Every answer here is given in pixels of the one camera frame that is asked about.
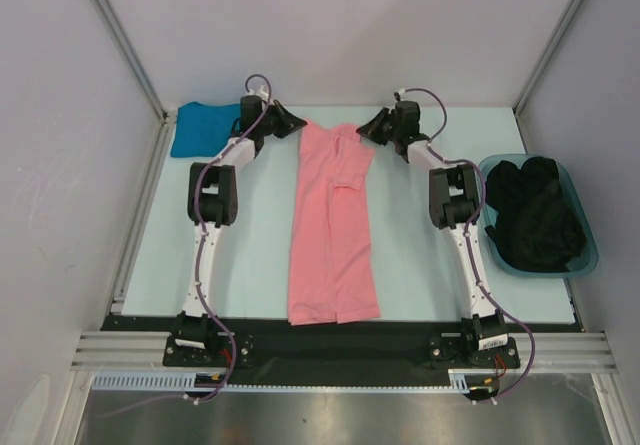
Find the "pink t shirt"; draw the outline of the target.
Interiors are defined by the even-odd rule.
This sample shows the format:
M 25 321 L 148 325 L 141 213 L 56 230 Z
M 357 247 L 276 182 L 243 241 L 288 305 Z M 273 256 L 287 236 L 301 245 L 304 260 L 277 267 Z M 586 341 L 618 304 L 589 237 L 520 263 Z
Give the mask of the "pink t shirt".
M 293 326 L 381 316 L 366 178 L 375 151 L 353 124 L 302 130 L 288 283 Z

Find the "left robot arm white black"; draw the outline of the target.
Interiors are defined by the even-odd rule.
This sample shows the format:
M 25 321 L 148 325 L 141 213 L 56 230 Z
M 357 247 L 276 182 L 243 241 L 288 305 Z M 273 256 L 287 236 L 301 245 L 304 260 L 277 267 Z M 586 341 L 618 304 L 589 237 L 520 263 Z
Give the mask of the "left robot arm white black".
M 168 347 L 185 349 L 199 365 L 213 363 L 220 353 L 223 328 L 211 317 L 210 295 L 221 239 L 238 214 L 237 175 L 258 156 L 266 137 L 283 139 L 306 125 L 279 101 L 247 95 L 221 152 L 208 163 L 190 167 L 187 214 L 194 223 L 194 269 Z

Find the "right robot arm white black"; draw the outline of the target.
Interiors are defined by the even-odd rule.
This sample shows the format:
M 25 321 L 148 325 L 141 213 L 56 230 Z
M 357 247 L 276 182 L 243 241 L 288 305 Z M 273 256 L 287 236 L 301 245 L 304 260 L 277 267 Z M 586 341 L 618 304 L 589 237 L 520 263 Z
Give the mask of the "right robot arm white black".
M 509 348 L 509 334 L 503 311 L 493 303 L 481 256 L 478 219 L 484 188 L 477 185 L 477 167 L 437 150 L 436 136 L 422 132 L 415 101 L 400 99 L 382 108 L 357 133 L 377 145 L 391 144 L 407 164 L 428 171 L 429 217 L 449 243 L 462 286 L 461 353 L 473 366 L 486 365 Z

